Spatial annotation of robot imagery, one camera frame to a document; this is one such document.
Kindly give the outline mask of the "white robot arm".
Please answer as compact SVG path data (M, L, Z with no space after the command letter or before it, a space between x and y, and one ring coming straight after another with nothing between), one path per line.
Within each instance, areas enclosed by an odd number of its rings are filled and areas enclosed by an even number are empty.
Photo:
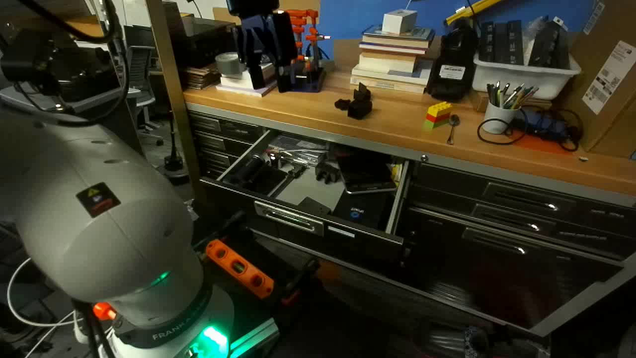
M5 109L1 214L95 358L228 358L232 300L190 246L184 202L109 127Z

